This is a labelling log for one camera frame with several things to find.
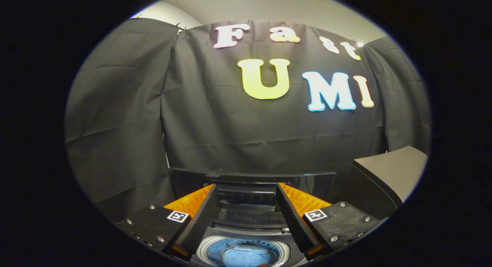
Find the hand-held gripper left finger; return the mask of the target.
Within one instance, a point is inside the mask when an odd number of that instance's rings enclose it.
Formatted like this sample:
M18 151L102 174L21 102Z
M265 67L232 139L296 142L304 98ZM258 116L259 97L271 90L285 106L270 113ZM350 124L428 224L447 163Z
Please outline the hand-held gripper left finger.
M117 226L157 252L191 260L217 212L217 201L217 186L211 184L166 206L149 205Z

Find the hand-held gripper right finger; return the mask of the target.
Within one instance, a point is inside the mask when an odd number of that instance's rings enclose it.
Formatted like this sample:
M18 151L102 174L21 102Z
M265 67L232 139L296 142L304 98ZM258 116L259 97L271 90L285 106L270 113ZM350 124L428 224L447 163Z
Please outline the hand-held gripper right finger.
M381 223L348 202L331 204L283 183L276 185L276 204L307 260L343 250Z

